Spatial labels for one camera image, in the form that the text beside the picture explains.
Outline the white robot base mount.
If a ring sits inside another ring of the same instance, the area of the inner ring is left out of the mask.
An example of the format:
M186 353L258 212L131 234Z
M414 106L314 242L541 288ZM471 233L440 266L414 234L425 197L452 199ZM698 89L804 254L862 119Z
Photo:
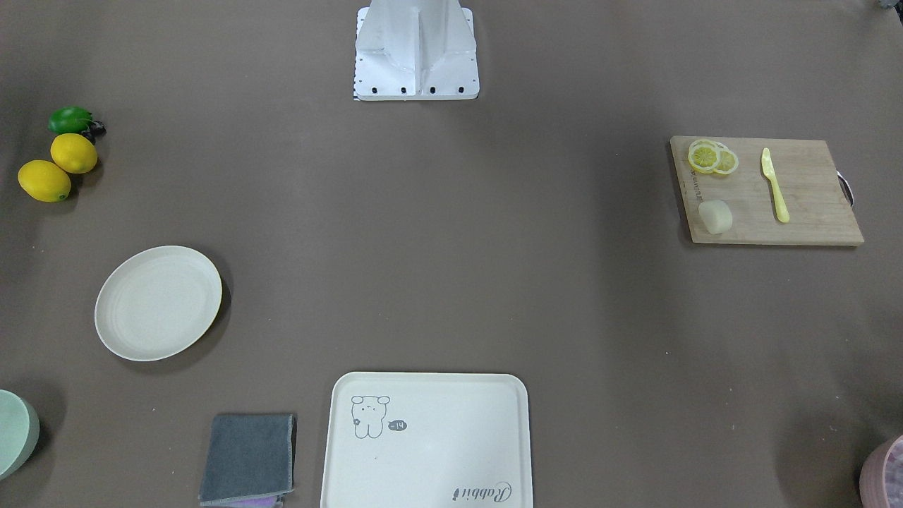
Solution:
M372 1L357 12L353 97L449 101L480 94L474 17L458 1Z

